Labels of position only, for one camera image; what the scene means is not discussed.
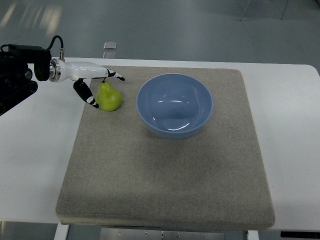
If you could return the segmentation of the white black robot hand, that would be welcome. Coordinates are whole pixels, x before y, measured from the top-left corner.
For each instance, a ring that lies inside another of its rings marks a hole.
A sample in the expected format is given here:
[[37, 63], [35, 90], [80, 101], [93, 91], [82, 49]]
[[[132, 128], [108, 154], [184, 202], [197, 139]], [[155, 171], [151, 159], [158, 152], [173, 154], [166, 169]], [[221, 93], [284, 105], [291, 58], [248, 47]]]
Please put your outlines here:
[[49, 80], [54, 83], [63, 82], [67, 79], [73, 81], [73, 89], [79, 97], [94, 108], [99, 108], [93, 93], [84, 79], [106, 79], [109, 77], [124, 81], [125, 78], [116, 71], [104, 66], [92, 63], [72, 61], [64, 62], [61, 59], [52, 59], [49, 65]]

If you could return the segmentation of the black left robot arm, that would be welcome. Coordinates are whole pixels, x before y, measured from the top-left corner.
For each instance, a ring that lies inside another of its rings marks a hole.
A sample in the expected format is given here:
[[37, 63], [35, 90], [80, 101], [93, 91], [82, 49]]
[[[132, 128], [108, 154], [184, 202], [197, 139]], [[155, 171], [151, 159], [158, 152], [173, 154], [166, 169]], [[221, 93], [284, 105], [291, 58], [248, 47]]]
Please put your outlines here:
[[52, 55], [40, 46], [4, 44], [0, 47], [0, 114], [33, 95], [50, 77]]

